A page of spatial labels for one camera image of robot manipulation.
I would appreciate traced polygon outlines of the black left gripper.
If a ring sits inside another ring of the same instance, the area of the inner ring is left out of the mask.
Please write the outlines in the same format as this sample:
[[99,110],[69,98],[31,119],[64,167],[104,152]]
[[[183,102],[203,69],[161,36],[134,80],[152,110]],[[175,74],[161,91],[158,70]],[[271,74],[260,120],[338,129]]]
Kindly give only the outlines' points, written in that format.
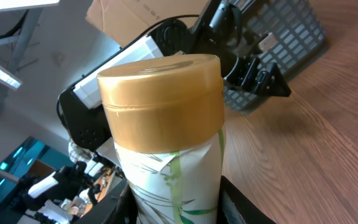
[[278,65],[270,63],[266,70],[258,68],[260,59],[237,58],[232,70],[223,78],[229,90],[258,93],[260,96],[289,97],[291,89]]

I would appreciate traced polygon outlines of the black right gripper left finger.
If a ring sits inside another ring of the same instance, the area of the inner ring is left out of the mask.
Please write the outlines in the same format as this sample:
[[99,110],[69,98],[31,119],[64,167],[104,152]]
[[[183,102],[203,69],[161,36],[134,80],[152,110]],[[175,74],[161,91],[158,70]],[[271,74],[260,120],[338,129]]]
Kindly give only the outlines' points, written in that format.
[[135,198],[127,179],[74,224],[135,224]]

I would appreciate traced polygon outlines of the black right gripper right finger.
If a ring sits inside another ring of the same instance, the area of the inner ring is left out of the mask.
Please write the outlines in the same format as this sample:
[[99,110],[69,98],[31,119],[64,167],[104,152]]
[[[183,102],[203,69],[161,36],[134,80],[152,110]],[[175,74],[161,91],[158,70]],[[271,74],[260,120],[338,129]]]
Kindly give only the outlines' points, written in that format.
[[217,224],[275,224],[225,176],[221,176]]

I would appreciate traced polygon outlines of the white tube with gold cap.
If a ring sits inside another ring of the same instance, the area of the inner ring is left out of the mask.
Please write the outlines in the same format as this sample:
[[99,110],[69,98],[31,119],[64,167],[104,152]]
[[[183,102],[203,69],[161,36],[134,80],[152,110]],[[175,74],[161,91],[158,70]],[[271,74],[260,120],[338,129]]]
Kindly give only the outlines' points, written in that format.
[[97,80],[139,223],[216,223],[225,150],[219,58],[140,60]]

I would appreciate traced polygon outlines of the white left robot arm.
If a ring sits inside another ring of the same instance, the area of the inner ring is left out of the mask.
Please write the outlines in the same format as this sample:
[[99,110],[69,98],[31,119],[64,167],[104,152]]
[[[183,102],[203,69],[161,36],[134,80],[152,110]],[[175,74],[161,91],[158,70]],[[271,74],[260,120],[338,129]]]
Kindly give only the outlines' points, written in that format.
[[244,58],[221,45],[205,21],[169,39],[180,55],[107,68],[96,79],[101,104],[88,109],[72,90],[59,102],[74,142],[95,150],[108,139],[141,153],[182,151],[212,138],[224,124],[224,88],[288,97],[276,63],[259,69],[259,39]]

